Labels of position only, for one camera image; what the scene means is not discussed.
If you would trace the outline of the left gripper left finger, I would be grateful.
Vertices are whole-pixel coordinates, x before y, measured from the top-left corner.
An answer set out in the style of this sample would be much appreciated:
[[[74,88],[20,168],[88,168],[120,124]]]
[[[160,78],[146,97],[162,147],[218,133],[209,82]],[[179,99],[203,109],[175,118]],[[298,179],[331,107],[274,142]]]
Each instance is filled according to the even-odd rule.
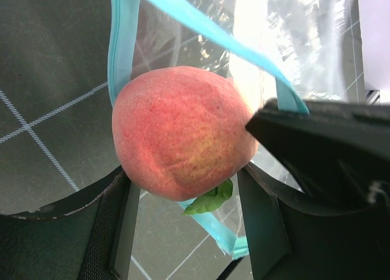
[[[35,212],[1,216],[1,279],[127,279],[140,190],[121,167]]]

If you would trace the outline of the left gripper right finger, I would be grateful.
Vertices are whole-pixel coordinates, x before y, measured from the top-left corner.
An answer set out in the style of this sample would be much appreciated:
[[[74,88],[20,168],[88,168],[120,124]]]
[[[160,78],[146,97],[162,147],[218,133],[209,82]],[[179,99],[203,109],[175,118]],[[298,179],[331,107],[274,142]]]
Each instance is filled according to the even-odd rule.
[[[389,211],[330,208],[249,164],[238,172],[255,279],[388,279]]]

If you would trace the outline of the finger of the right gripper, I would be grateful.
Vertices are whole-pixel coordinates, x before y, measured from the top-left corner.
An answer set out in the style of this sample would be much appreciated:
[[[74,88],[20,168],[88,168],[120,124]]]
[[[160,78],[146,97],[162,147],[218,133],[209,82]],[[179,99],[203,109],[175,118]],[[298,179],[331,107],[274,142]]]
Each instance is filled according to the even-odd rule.
[[[337,207],[389,204],[389,106],[271,100],[246,125],[308,195]]]

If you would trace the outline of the pink peach with leaf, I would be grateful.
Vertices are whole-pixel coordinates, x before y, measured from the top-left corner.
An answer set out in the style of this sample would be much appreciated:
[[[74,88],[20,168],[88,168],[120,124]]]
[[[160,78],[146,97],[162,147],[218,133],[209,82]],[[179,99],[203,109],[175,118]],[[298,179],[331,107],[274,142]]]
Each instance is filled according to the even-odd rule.
[[[155,69],[130,81],[112,111],[116,155],[138,187],[172,201],[199,197],[242,169],[258,142],[232,79],[204,69]]]

